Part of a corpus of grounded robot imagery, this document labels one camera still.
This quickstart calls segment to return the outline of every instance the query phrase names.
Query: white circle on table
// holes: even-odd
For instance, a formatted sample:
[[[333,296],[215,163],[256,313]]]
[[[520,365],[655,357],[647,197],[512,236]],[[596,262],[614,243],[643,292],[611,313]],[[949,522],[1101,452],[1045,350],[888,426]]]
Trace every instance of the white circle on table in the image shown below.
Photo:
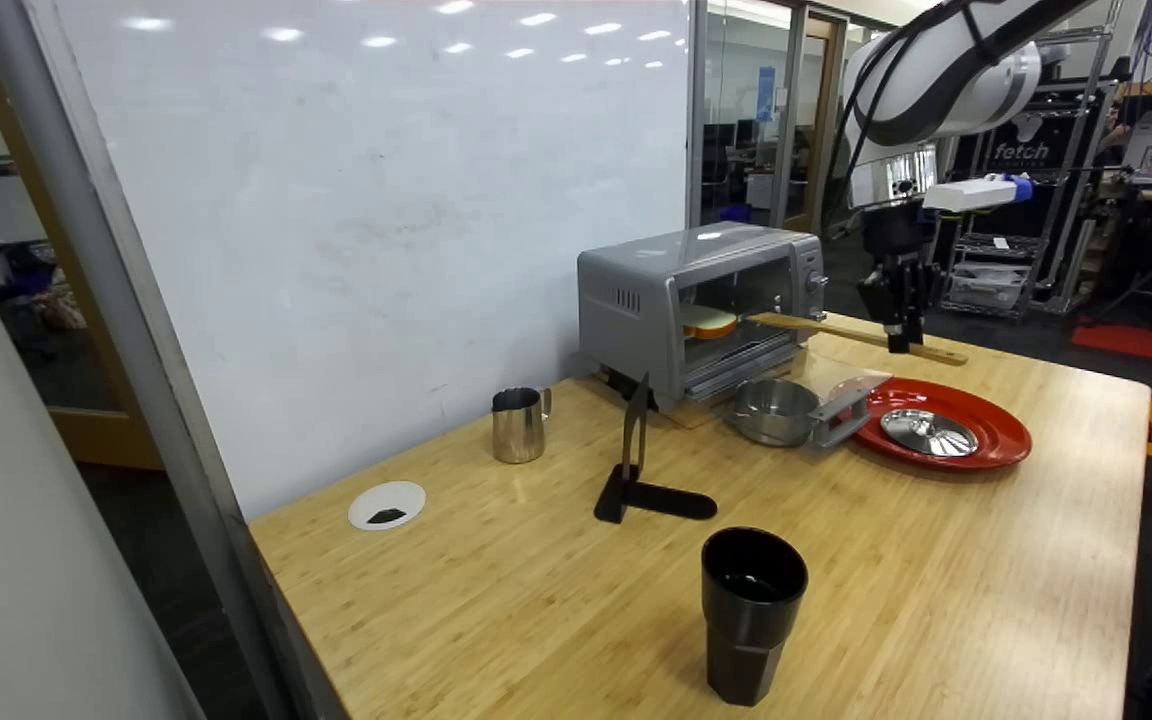
[[[359,534],[393,534],[410,524],[418,513],[423,488],[415,479],[383,479],[349,506],[349,524]]]

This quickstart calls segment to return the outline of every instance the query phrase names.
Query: whiteboard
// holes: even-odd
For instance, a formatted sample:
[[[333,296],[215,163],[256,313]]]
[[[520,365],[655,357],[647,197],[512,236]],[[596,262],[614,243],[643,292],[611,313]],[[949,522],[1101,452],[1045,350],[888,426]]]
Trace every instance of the whiteboard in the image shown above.
[[[79,78],[243,518],[557,379],[577,252],[682,228],[678,0],[27,14]]]

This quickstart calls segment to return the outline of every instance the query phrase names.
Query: small metal cup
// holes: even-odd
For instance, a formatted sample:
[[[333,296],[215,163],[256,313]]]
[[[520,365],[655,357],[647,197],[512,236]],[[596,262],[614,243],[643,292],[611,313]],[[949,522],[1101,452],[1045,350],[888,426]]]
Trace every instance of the small metal cup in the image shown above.
[[[811,435],[817,394],[791,379],[746,383],[727,417],[745,442],[801,447]]]
[[[499,465],[530,465],[543,458],[543,395],[536,387],[505,387],[492,395],[492,458]]]

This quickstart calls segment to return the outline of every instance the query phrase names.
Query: food item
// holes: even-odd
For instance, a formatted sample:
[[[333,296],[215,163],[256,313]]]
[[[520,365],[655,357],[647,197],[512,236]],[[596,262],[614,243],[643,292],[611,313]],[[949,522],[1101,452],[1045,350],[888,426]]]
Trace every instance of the food item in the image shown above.
[[[699,345],[727,339],[736,337],[736,323],[741,323],[741,315],[705,308],[705,304],[682,304],[678,321],[682,321],[682,339],[699,339]]]

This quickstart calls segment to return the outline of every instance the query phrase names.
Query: wooden table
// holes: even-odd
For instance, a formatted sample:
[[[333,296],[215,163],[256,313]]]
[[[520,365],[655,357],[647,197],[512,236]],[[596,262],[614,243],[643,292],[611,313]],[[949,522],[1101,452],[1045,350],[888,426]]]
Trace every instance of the wooden table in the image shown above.
[[[787,376],[938,379],[1013,409],[1035,452],[945,479],[842,447],[745,445],[711,417],[655,422],[647,479],[720,499],[709,524],[592,522],[618,409],[558,383],[536,465],[486,458],[486,417],[256,524],[256,544],[353,717],[1121,717],[1135,585],[1147,387],[949,345],[945,369],[817,337]],[[349,524],[377,479],[427,513]],[[769,701],[705,683],[699,544],[771,527],[811,566]]]

